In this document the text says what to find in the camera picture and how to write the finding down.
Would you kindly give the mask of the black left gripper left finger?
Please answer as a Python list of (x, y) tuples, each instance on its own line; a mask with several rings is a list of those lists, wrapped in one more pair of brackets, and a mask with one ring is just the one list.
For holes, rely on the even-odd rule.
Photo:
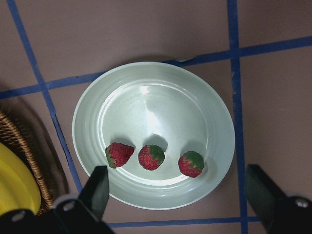
[(59, 197), (52, 206), (50, 234), (112, 234), (102, 221), (109, 199), (107, 166), (96, 166), (79, 194)]

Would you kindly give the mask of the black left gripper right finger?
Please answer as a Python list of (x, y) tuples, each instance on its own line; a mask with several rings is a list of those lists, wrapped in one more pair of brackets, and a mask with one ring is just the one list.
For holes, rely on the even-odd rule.
[(287, 196), (257, 164), (249, 164), (245, 196), (268, 234), (310, 234), (312, 201)]

